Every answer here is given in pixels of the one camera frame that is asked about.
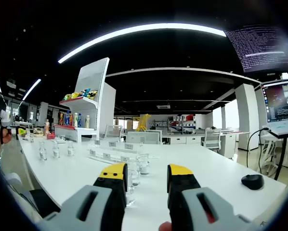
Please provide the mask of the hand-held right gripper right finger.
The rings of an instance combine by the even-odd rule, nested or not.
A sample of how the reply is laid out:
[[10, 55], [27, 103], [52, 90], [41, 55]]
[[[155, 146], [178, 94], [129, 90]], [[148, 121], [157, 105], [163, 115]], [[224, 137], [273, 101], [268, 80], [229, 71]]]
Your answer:
[[167, 167], [168, 209], [173, 231], [256, 231], [257, 225], [207, 187], [183, 166]]

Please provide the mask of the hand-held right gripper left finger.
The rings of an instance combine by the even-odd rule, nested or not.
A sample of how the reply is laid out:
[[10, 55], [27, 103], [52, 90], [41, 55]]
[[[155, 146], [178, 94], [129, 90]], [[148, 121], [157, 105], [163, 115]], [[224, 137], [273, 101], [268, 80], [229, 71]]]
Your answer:
[[118, 163], [104, 168], [86, 185], [37, 224], [40, 231], [120, 231], [126, 208], [128, 168]]

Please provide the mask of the person's right hand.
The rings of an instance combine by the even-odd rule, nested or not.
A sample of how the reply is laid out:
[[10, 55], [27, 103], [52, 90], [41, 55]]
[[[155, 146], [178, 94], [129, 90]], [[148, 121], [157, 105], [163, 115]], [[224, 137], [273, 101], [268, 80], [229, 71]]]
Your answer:
[[159, 231], [172, 231], [172, 223], [171, 222], [164, 222], [159, 226]]

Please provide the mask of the person's left hand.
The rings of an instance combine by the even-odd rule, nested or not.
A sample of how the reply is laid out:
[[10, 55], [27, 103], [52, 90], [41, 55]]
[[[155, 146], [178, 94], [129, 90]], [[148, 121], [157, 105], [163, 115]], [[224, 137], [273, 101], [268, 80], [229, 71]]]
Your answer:
[[1, 128], [0, 129], [0, 143], [6, 144], [12, 139], [12, 134], [10, 129]]

